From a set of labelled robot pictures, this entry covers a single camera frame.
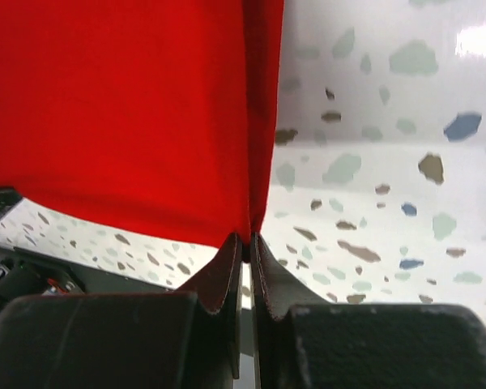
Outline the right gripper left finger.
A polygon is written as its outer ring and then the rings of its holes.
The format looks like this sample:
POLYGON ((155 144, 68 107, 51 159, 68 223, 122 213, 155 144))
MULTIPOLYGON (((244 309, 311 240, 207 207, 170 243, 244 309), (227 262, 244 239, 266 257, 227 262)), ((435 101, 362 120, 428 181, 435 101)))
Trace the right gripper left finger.
POLYGON ((18 297, 0 306, 0 388, 230 388, 241 239, 174 291, 18 297))

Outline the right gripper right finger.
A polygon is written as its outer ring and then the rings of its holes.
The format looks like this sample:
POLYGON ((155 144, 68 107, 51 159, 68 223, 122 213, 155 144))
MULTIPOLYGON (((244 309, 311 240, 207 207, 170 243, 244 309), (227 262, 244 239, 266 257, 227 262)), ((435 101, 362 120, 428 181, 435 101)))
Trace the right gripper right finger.
POLYGON ((486 388, 486 326, 468 308, 335 304, 250 241, 259 388, 486 388))

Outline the red t shirt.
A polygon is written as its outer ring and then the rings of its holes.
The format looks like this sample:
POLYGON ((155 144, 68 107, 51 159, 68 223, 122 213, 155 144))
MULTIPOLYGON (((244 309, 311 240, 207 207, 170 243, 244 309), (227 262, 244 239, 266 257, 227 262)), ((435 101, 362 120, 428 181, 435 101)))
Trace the red t shirt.
POLYGON ((248 242, 266 210, 281 1, 0 1, 0 186, 146 235, 248 242))

